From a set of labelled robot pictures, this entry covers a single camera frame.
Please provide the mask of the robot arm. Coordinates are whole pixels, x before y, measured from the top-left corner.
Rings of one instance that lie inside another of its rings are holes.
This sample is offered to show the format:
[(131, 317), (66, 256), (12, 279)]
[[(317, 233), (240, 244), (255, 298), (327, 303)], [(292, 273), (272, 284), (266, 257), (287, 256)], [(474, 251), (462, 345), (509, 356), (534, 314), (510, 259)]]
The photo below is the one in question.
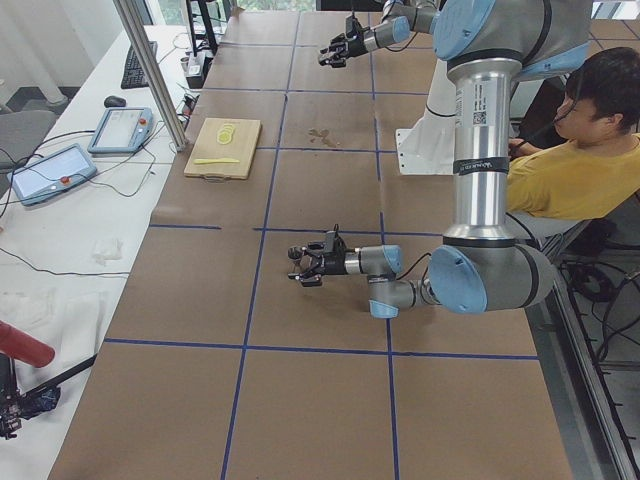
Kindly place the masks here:
[(289, 250), (291, 279), (312, 287), (328, 275), (363, 274), (370, 312), (383, 319), (425, 304), (477, 314), (543, 300), (552, 266), (505, 224), (511, 87), (577, 69), (588, 52), (591, 12), (588, 1), (389, 1), (376, 26), (349, 17), (345, 32), (320, 51), (321, 65), (343, 67), (414, 32), (432, 36), (455, 90), (454, 220), (418, 281), (400, 278), (398, 246), (351, 249), (333, 230)]
[(436, 1), (385, 1), (380, 22), (363, 26), (352, 12), (345, 19), (345, 31), (319, 51), (318, 63), (344, 68), (348, 59), (389, 49), (408, 40), (411, 33), (432, 34), (439, 14)]

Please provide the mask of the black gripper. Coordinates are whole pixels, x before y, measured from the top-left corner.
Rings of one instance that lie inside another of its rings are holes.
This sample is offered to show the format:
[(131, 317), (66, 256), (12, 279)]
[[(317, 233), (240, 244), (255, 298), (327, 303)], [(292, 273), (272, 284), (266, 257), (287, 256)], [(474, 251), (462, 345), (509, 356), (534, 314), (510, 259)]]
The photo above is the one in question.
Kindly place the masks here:
[(303, 287), (320, 287), (323, 284), (322, 277), (326, 275), (347, 275), (345, 266), (346, 249), (325, 252), (323, 242), (310, 242), (306, 246), (305, 256), (317, 257), (315, 273), (291, 272), (287, 274), (290, 280), (299, 282)]
[(331, 55), (331, 68), (345, 68), (347, 59), (362, 56), (368, 52), (365, 45), (365, 33), (351, 37), (340, 34), (334, 37), (326, 48), (320, 50), (321, 55)]

